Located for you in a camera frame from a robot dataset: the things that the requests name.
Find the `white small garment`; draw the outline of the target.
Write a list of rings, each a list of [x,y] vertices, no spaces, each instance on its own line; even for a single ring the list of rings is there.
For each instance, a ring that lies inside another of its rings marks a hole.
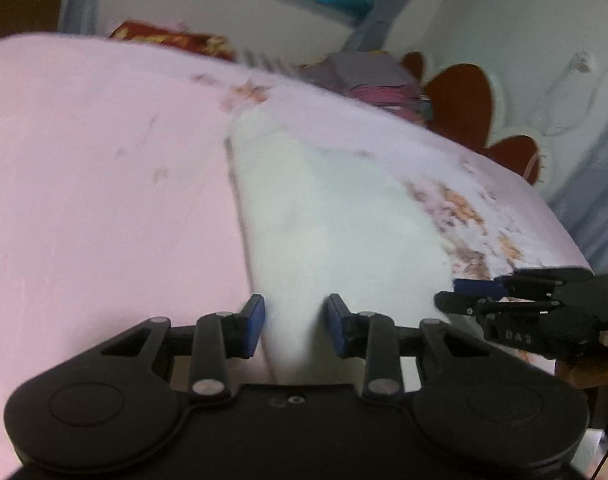
[[[322,305],[339,295],[354,312],[417,326],[436,318],[452,284],[444,240],[430,216],[373,160],[318,148],[248,110],[227,152],[254,292],[266,302],[262,343],[283,385],[362,379],[341,360]]]

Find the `pile of folded clothes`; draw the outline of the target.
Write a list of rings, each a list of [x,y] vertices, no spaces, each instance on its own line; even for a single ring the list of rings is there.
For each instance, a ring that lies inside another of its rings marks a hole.
[[[301,75],[310,84],[381,108],[424,125],[433,116],[430,99],[418,79],[384,52],[336,52],[305,65]]]

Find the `pink floral bedsheet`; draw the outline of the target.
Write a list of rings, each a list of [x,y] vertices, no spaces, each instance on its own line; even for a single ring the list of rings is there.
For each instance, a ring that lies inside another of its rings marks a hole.
[[[227,152],[248,110],[399,180],[452,279],[584,263],[516,174],[371,106],[164,47],[0,40],[0,479],[22,382],[147,318],[190,325],[255,294]]]

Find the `striped pillow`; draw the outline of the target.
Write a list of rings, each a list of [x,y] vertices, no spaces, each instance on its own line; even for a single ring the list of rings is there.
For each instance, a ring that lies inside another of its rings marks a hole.
[[[247,68],[262,70],[266,73],[293,79],[298,79],[301,76],[301,71],[298,66],[284,62],[281,58],[272,58],[264,52],[257,52],[244,48],[238,49],[234,56],[239,64],[242,64]]]

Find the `red yellow blanket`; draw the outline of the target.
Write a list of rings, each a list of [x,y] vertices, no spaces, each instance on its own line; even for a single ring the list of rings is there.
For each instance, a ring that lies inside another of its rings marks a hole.
[[[125,21],[115,27],[109,39],[154,44],[196,55],[236,62],[236,52],[225,36],[190,32],[185,28],[171,29],[145,22]]]

